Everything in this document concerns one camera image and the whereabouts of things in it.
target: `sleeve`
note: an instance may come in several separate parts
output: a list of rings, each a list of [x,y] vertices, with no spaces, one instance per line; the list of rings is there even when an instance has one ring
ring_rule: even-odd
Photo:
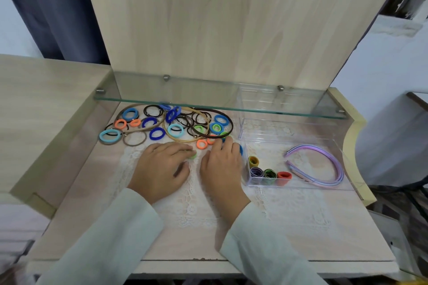
[[[220,253],[257,284],[326,285],[253,203],[236,218]]]
[[[126,188],[37,285],[122,285],[162,229],[153,207]]]

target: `white lace cloth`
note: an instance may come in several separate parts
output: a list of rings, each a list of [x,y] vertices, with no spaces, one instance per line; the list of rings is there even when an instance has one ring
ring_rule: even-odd
[[[128,136],[130,144],[141,141],[142,134]],[[164,137],[161,142],[169,142]],[[113,178],[108,185],[109,202],[129,183],[138,158],[152,141],[137,147],[126,147]],[[190,160],[190,176],[184,185],[171,196],[155,203],[153,207],[170,228],[216,228],[220,214],[206,196],[199,179],[199,166],[205,150],[198,150]],[[245,193],[287,235],[316,235],[329,238],[337,236],[336,226],[325,203],[322,190],[308,188],[272,188],[243,186]]]

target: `curved wooden panel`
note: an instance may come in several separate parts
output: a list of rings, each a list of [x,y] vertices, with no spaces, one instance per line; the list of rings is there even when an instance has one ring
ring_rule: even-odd
[[[92,0],[116,71],[325,90],[385,0]]]

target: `person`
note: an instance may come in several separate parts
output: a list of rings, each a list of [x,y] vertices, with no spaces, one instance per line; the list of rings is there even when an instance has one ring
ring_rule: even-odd
[[[151,205],[183,185],[190,174],[185,160],[193,155],[184,143],[148,146],[128,187],[37,285],[123,284],[162,231]],[[326,284],[251,203],[241,171],[239,144],[230,136],[217,139],[201,161],[201,181],[229,227],[220,254],[259,285]]]

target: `wooden board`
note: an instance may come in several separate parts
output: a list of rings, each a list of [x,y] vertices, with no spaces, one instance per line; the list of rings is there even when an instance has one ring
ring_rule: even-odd
[[[110,71],[110,66],[91,63],[0,55],[3,202],[13,194],[23,202],[49,206],[31,196],[68,147],[80,119],[86,120],[74,115]],[[64,129],[72,117],[72,126]]]
[[[111,185],[117,185],[113,176],[124,149],[122,142],[113,146],[97,143],[50,226],[31,250],[31,260],[59,259],[98,218],[114,192]],[[198,169],[198,165],[199,162],[193,161],[190,169]],[[311,261],[393,261],[394,256],[381,233],[356,192],[350,189],[295,189],[300,197],[307,198],[304,196],[306,192],[309,197],[316,196],[318,202],[314,205],[308,200],[295,204],[297,212],[293,214],[313,212],[317,215],[317,210],[325,207],[330,218],[329,225],[323,226],[328,229],[326,232],[294,233],[287,235],[288,239]],[[221,224],[216,228],[167,226],[144,260],[224,260],[218,250],[226,231]]]
[[[92,0],[116,71],[325,90],[385,0]]]

